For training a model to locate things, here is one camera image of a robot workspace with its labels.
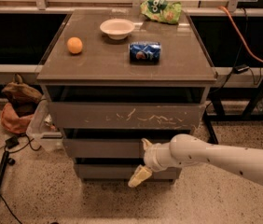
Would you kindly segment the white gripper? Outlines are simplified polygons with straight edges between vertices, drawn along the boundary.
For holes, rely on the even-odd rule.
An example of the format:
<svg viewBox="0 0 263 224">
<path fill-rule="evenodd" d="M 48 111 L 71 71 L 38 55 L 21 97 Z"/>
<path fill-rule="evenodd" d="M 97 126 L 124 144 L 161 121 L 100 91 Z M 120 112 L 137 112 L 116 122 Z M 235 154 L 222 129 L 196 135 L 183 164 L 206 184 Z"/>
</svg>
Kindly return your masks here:
<svg viewBox="0 0 263 224">
<path fill-rule="evenodd" d="M 152 144 L 146 138 L 142 138 L 141 141 L 145 151 L 144 163 L 147 167 L 139 165 L 136 168 L 134 174 L 128 182 L 128 186 L 130 188 L 135 188 L 146 181 L 150 176 L 152 176 L 152 172 L 160 172 L 165 171 L 168 168 L 181 167 L 181 162 L 177 161 L 173 157 L 170 151 L 169 143 Z"/>
</svg>

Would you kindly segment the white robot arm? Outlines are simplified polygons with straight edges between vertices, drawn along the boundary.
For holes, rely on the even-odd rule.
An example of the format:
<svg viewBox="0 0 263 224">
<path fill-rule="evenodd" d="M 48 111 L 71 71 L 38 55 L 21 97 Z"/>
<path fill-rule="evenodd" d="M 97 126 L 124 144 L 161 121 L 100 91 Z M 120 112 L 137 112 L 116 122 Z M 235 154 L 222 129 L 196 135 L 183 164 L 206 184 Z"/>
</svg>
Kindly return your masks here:
<svg viewBox="0 0 263 224">
<path fill-rule="evenodd" d="M 263 149 L 213 145 L 189 134 L 178 134 L 168 143 L 152 144 L 143 138 L 144 165 L 128 183 L 135 188 L 153 173 L 204 162 L 263 186 Z"/>
</svg>

